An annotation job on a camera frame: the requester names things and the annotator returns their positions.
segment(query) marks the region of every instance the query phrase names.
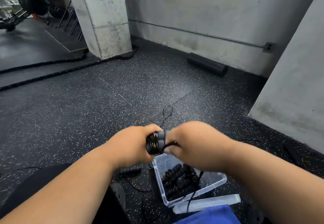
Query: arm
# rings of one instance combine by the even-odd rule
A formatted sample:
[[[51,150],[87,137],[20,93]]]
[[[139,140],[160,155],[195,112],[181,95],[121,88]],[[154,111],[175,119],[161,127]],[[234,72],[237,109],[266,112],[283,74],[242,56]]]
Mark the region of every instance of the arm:
[[[92,223],[112,172],[139,161],[153,160],[146,152],[145,140],[158,130],[161,129],[157,125],[149,125],[118,132],[77,160],[0,223]]]
[[[324,223],[324,180],[213,127],[189,122],[171,130],[166,143],[183,162],[221,171],[240,182],[275,223]]]

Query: forearm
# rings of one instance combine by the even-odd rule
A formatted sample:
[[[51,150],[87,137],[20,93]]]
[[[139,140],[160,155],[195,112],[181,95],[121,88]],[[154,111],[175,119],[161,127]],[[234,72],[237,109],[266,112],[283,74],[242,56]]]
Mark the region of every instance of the forearm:
[[[241,142],[235,143],[228,174],[274,223],[323,223],[323,179]]]
[[[81,157],[0,223],[91,223],[115,168],[105,147]]]

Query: black pants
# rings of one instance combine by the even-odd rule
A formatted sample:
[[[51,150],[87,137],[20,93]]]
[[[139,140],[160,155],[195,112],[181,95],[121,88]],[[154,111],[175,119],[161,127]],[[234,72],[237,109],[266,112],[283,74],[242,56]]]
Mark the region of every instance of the black pants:
[[[9,196],[8,200],[0,210],[0,219],[37,193],[70,165],[71,164],[46,167],[28,177],[25,181],[19,184],[14,192]],[[92,223],[130,223],[111,187],[108,187]]]

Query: clear plastic bin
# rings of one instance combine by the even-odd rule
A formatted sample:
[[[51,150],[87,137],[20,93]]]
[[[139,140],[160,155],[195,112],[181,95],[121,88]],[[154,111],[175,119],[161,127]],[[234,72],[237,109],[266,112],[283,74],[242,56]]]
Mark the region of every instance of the clear plastic bin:
[[[159,186],[160,193],[162,196],[162,200],[163,200],[164,204],[168,207],[173,207],[177,202],[180,202],[180,201],[182,201],[182,202],[188,201],[188,200],[190,200],[190,198],[192,196],[192,193],[191,193],[191,194],[188,194],[187,196],[185,196],[184,198],[178,198],[178,199],[175,199],[170,202],[167,200],[167,198],[165,196],[161,177],[164,176],[165,171],[167,171],[168,169],[172,169],[174,166],[176,166],[179,163],[181,165],[183,165],[182,161],[180,161],[179,159],[177,159],[176,157],[174,157],[171,154],[165,154],[165,153],[162,155],[156,156],[153,160],[154,171],[155,171],[155,175],[156,175],[156,179],[157,179],[157,184]],[[197,175],[199,175],[200,170],[195,169],[195,171],[196,171]],[[200,180],[201,189],[195,193],[195,197],[197,197],[201,194],[207,193],[207,192],[215,189],[216,187],[223,185],[226,181],[227,181],[227,177],[224,173],[204,172],[204,174]]]

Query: blue towel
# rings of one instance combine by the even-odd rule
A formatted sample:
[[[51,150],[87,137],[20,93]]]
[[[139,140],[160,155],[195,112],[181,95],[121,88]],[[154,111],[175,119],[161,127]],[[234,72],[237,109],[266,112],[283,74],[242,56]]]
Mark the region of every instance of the blue towel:
[[[229,205],[209,207],[175,224],[240,224]]]

